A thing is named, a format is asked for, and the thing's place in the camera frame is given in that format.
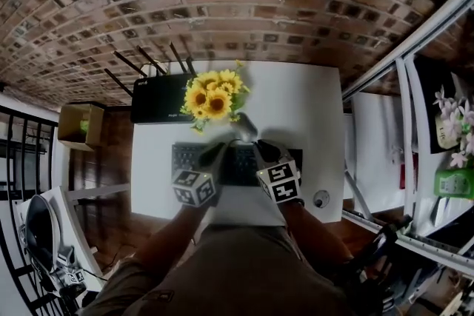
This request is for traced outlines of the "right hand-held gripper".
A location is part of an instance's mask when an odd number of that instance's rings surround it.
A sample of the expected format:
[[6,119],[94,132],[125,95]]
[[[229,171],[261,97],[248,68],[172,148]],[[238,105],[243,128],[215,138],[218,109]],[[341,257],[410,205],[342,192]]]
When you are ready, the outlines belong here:
[[301,173],[296,161],[290,159],[288,149],[279,142],[268,139],[258,139],[253,144],[262,161],[280,161],[256,172],[258,182],[267,196],[275,204],[301,201]]

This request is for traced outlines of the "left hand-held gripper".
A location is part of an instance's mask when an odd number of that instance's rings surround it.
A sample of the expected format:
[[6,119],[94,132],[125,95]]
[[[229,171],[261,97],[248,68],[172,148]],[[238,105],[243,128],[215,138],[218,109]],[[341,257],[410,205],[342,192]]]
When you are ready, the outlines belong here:
[[215,206],[221,194],[221,166],[228,143],[218,142],[194,154],[190,163],[173,173],[171,186],[184,206]]

